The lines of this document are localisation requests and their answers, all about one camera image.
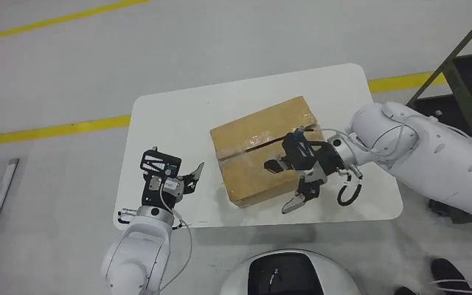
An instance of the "table top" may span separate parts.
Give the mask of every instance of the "table top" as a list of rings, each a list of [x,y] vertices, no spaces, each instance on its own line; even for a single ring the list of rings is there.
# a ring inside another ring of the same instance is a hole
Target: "table top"
[[[140,97],[131,115],[113,215],[115,226],[126,227],[117,222],[121,208],[141,205],[145,181],[139,163],[144,151],[153,146],[182,159],[181,175],[205,162],[195,192],[176,204],[191,227],[376,221],[399,216],[403,203],[397,182],[373,163],[360,167],[362,191],[350,206],[337,204],[344,181],[337,174],[328,177],[319,198],[286,215],[280,210],[292,192],[245,209],[229,201],[209,131],[298,96],[305,98],[322,128],[339,130],[361,106],[372,103],[364,70],[352,63]],[[325,138],[332,135],[323,133]],[[346,191],[346,198],[349,193],[352,191]]]

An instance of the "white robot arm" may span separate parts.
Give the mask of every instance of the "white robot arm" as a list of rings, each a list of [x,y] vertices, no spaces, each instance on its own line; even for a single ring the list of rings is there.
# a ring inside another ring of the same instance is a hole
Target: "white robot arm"
[[[170,256],[170,236],[176,229],[174,215],[183,222],[173,207],[183,195],[195,191],[204,167],[201,163],[191,174],[178,176],[180,165],[179,158],[160,153],[157,147],[144,152],[142,205],[138,210],[118,212],[118,221],[129,225],[110,246],[102,264],[102,276],[113,295],[159,294],[164,288],[161,282]]]
[[[345,133],[337,132],[327,142],[308,142],[299,128],[282,143],[286,155],[265,163],[273,173],[296,170],[301,176],[288,213],[317,198],[327,176],[350,170],[359,180],[359,166],[375,162],[414,191],[472,214],[472,141],[467,134],[425,117],[399,103],[373,103],[358,110]],[[361,190],[358,185],[350,201]]]

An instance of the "shoe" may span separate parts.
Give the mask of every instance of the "shoe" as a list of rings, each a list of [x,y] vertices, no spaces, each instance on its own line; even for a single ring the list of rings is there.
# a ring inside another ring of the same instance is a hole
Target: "shoe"
[[[396,290],[395,295],[416,295],[412,290],[407,287],[400,287]]]
[[[460,271],[449,260],[437,258],[431,262],[431,273],[435,281],[437,280],[465,280]],[[461,291],[472,291],[466,282],[439,282],[440,288],[454,289]],[[447,295],[461,295],[463,293],[444,291]]]

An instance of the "white floor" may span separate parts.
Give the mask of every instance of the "white floor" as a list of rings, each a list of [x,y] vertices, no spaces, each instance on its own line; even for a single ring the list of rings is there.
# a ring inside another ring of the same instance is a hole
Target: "white floor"
[[[0,30],[111,2],[0,1]],[[472,28],[467,0],[192,3],[151,0],[0,38],[0,132],[129,114],[143,94],[345,62],[369,79],[430,71]],[[0,167],[21,158],[0,213],[2,294],[109,294],[99,272],[119,236],[111,215],[126,133],[0,146]],[[196,230],[188,269],[163,294],[213,294],[239,262],[286,247],[333,258],[363,294],[400,284],[433,293],[433,256],[472,277],[472,225],[432,215],[424,198],[400,188],[404,210],[393,221]],[[169,276],[184,263],[187,233],[172,243]]]

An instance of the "cardboard box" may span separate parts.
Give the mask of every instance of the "cardboard box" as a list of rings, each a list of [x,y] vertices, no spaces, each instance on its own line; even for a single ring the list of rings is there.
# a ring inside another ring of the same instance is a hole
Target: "cardboard box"
[[[212,129],[229,200],[239,207],[247,207],[296,190],[296,172],[272,174],[264,169],[265,161],[285,155],[282,141],[264,144],[284,137],[299,126],[313,124],[317,121],[305,99],[296,97]],[[321,132],[307,132],[305,136],[308,140],[324,141]]]

